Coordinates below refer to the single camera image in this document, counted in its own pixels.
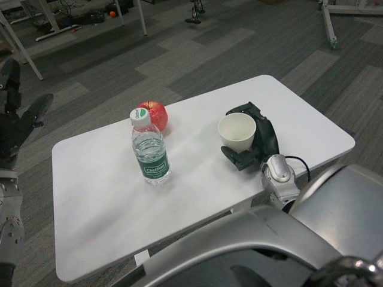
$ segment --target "floor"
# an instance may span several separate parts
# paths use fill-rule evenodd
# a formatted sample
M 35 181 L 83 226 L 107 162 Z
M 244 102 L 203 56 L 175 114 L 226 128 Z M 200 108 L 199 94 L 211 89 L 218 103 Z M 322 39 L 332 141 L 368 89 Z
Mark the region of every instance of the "floor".
M 124 27 L 108 19 L 39 44 L 29 23 L 15 26 L 45 77 L 40 82 L 22 66 L 22 109 L 44 93 L 56 98 L 45 126 L 19 155 L 25 245 L 14 286 L 67 286 L 54 269 L 53 145 L 125 119 L 147 99 L 170 104 L 269 74 L 355 138 L 354 150 L 340 161 L 383 175 L 382 19 L 332 17 L 341 49 L 331 51 L 311 0 L 209 0 L 199 26 L 184 23 L 187 0 L 143 9 L 147 37 L 136 8 L 124 16 Z M 109 286 L 134 267 L 128 258 L 74 286 Z

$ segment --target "green logo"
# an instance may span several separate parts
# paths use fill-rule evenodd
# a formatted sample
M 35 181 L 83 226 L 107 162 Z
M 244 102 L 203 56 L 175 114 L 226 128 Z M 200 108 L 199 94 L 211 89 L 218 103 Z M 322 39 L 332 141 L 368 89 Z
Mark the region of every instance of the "green logo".
M 163 170 L 164 168 L 166 168 L 166 163 L 163 162 L 161 163 L 159 166 L 154 166 L 154 167 L 144 167 L 144 170 L 145 170 L 145 173 L 157 173 L 157 172 L 161 172 L 161 170 Z
M 142 174 L 146 178 L 161 178 L 169 171 L 169 162 L 166 152 L 161 156 L 159 160 L 156 160 L 152 163 L 143 163 L 141 161 L 138 161 L 138 163 L 142 170 Z

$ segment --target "water bottle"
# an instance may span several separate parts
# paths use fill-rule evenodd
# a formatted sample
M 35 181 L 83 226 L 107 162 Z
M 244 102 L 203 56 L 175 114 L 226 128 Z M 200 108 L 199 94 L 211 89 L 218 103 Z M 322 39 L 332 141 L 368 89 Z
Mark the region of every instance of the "water bottle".
M 170 175 L 165 142 L 160 130 L 151 123 L 147 109 L 136 108 L 130 113 L 133 124 L 132 146 L 145 180 L 156 185 Z

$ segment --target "apple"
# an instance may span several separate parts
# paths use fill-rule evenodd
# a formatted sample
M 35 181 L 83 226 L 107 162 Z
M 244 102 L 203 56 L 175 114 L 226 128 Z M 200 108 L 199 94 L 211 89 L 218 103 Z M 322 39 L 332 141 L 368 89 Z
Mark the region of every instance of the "apple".
M 151 122 L 162 132 L 168 124 L 168 113 L 165 107 L 158 102 L 148 100 L 139 104 L 139 108 L 145 108 L 150 113 Z

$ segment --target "white cup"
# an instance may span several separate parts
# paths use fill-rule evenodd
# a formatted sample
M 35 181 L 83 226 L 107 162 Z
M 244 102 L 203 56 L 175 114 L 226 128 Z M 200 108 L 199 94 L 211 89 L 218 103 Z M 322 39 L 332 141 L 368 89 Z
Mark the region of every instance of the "white cup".
M 241 112 L 225 116 L 218 124 L 223 145 L 236 152 L 251 148 L 257 125 L 252 117 Z

